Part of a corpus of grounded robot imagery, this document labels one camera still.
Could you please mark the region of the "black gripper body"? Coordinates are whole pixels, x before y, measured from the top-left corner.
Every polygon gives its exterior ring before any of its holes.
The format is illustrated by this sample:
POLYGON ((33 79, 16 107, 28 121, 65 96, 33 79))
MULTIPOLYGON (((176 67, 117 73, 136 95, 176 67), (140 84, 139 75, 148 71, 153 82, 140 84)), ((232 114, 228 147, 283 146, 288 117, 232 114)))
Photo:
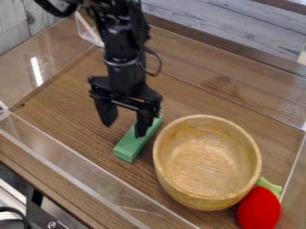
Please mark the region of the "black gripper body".
POLYGON ((145 60, 135 57, 120 62, 107 58, 104 62, 108 75, 88 78, 91 98, 109 100, 117 106, 117 111, 119 106, 136 114, 140 110, 149 110, 155 118, 160 112, 163 96, 145 82, 145 76, 153 76, 152 72, 145 71, 145 60))

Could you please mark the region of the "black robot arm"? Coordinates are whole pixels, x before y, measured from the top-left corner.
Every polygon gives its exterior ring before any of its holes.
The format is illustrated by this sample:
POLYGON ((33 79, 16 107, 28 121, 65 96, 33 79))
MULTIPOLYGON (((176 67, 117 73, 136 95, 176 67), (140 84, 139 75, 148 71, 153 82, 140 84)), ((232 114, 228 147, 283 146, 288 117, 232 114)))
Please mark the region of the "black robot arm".
POLYGON ((60 10, 49 0, 33 0, 44 11, 66 17, 83 8, 92 18, 104 43, 105 76, 88 78, 89 96, 95 100, 101 123, 111 126, 121 107, 136 113, 135 136, 145 135, 160 114, 163 96, 145 82, 145 47, 151 38, 149 25, 141 11, 141 0, 61 0, 60 10))

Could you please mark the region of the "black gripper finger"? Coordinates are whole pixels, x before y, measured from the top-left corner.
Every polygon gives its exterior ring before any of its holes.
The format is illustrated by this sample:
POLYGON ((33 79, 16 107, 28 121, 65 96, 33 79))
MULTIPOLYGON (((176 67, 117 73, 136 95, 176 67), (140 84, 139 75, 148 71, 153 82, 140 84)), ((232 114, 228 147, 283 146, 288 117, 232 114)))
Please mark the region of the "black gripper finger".
POLYGON ((153 112, 149 110, 140 110, 136 114, 135 124, 135 137, 140 138, 145 136, 145 132, 153 123, 153 112))
POLYGON ((101 123, 109 127, 119 116, 117 106, 109 100, 101 98, 95 99, 95 104, 101 123))

